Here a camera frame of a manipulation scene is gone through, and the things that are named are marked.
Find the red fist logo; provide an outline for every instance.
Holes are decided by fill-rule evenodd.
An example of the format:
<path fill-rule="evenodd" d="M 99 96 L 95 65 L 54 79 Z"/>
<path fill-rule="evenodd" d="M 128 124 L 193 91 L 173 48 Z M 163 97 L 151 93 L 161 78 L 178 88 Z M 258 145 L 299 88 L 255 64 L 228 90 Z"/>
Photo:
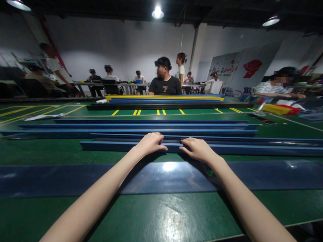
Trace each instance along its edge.
<path fill-rule="evenodd" d="M 262 62 L 260 60 L 252 60 L 251 62 L 244 64 L 243 67 L 247 70 L 247 73 L 243 78 L 251 78 L 256 71 L 261 67 Z"/>

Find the person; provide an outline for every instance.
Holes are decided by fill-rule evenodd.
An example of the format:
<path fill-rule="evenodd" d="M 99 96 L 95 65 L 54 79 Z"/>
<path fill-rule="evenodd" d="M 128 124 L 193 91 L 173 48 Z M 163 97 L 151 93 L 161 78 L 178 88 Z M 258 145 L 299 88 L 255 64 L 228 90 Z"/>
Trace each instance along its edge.
<path fill-rule="evenodd" d="M 181 86 L 183 86 L 184 82 L 184 73 L 185 68 L 183 66 L 184 63 L 187 62 L 187 55 L 183 52 L 177 54 L 176 64 L 178 65 L 178 70 L 175 74 L 175 77 L 179 79 Z"/>
<path fill-rule="evenodd" d="M 193 83 L 194 82 L 194 77 L 192 75 L 191 72 L 187 73 L 187 77 L 185 77 L 184 79 L 184 83 Z M 191 93 L 191 87 L 183 87 L 183 89 L 185 90 L 186 94 L 189 95 Z"/>
<path fill-rule="evenodd" d="M 49 95 L 51 97 L 63 97 L 64 90 L 60 90 L 57 88 L 59 85 L 58 81 L 53 81 L 47 77 L 45 77 L 44 74 L 44 68 L 37 66 L 37 65 L 29 65 L 28 69 L 31 71 L 31 73 L 28 73 L 25 78 L 26 79 L 35 79 L 39 81 L 44 88 L 48 91 Z"/>
<path fill-rule="evenodd" d="M 187 77 L 185 77 L 184 79 L 184 83 L 187 83 L 187 82 L 194 82 L 194 77 L 191 72 L 188 72 Z"/>
<path fill-rule="evenodd" d="M 146 83 L 145 77 L 141 74 L 140 71 L 136 71 L 136 76 L 135 76 L 133 82 L 135 82 L 136 80 L 141 80 L 142 83 L 144 83 L 144 84 Z M 143 91 L 146 91 L 147 90 L 147 87 L 145 87 L 145 86 L 138 86 L 136 88 L 136 90 L 140 93 L 140 95 L 144 95 Z"/>
<path fill-rule="evenodd" d="M 216 89 L 216 85 L 212 85 L 211 90 L 210 90 L 210 88 L 211 88 L 212 82 L 220 81 L 218 79 L 218 73 L 217 72 L 212 72 L 210 77 L 212 78 L 211 80 L 208 80 L 207 82 L 201 82 L 201 85 L 205 85 L 203 93 L 216 94 L 215 91 L 214 91 Z"/>
<path fill-rule="evenodd" d="M 281 96 L 305 98 L 304 94 L 294 94 L 284 88 L 284 84 L 289 84 L 297 76 L 297 69 L 294 67 L 284 67 L 275 71 L 270 79 L 261 82 L 256 86 L 255 94 L 263 96 Z"/>
<path fill-rule="evenodd" d="M 169 74 L 172 69 L 171 62 L 167 57 L 161 57 L 155 61 L 157 77 L 149 87 L 149 95 L 182 95 L 182 88 L 179 79 Z"/>
<path fill-rule="evenodd" d="M 94 69 L 90 69 L 90 73 L 91 73 L 91 75 L 86 79 L 87 81 L 92 81 L 93 83 L 100 83 L 100 84 L 102 84 L 101 83 L 102 78 L 96 74 L 96 72 L 95 72 Z M 96 97 L 97 96 L 95 92 L 97 92 L 98 96 L 102 97 L 101 90 L 103 90 L 103 86 L 102 85 L 101 86 L 92 86 L 90 88 L 92 97 Z"/>
<path fill-rule="evenodd" d="M 163 138 L 164 136 L 158 132 L 145 135 L 56 220 L 40 241 L 83 241 L 133 167 L 150 153 L 168 150 L 162 145 Z M 284 226 L 235 175 L 226 161 L 204 140 L 187 138 L 181 142 L 189 147 L 187 149 L 181 146 L 181 151 L 193 159 L 206 163 L 215 172 L 253 242 L 296 242 Z"/>
<path fill-rule="evenodd" d="M 107 76 L 104 78 L 104 80 L 116 80 L 117 82 L 120 82 L 121 80 L 113 74 L 113 68 L 110 65 L 104 66 L 105 71 L 107 72 Z"/>
<path fill-rule="evenodd" d="M 41 43 L 40 48 L 46 53 L 46 63 L 49 69 L 51 69 L 58 77 L 60 88 L 64 89 L 69 97 L 80 97 L 80 91 L 75 87 L 72 80 L 72 75 L 69 74 L 62 66 L 60 61 L 56 59 L 56 51 L 49 44 Z"/>

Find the black shorts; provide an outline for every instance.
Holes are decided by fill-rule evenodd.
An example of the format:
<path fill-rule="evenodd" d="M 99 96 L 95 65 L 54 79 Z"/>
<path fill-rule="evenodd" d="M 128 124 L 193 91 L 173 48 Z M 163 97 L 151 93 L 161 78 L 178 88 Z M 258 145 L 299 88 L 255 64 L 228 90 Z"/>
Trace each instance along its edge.
<path fill-rule="evenodd" d="M 71 95 L 76 95 L 76 94 L 79 94 L 80 91 L 75 87 L 74 83 L 70 83 L 73 88 L 72 89 L 69 89 L 67 84 L 64 84 L 64 85 L 60 85 L 59 88 L 62 88 L 63 90 L 65 90 L 68 94 L 71 94 Z"/>

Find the ceiling light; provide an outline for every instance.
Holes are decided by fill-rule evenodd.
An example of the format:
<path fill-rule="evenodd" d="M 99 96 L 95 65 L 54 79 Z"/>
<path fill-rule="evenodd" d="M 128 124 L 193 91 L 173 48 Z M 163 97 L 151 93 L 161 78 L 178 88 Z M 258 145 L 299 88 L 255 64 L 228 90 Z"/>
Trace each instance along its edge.
<path fill-rule="evenodd" d="M 151 15 L 156 19 L 164 17 L 164 13 L 161 11 L 159 6 L 155 7 L 155 11 L 153 11 Z"/>
<path fill-rule="evenodd" d="M 30 7 L 26 6 L 21 0 L 6 0 L 11 6 L 24 11 L 31 11 Z"/>
<path fill-rule="evenodd" d="M 273 15 L 266 22 L 264 22 L 262 26 L 267 27 L 267 26 L 276 24 L 279 22 L 279 20 L 280 18 L 278 17 L 278 15 Z"/>

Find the striped shirt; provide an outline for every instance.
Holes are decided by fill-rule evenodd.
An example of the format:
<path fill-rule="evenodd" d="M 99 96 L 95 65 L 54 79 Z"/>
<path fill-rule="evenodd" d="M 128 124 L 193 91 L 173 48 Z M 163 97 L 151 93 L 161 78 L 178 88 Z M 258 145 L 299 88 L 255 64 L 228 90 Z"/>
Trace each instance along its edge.
<path fill-rule="evenodd" d="M 282 86 L 275 86 L 272 87 L 271 81 L 261 82 L 258 86 L 256 86 L 256 92 L 259 93 L 279 93 L 279 94 L 287 94 L 289 91 L 287 91 Z"/>

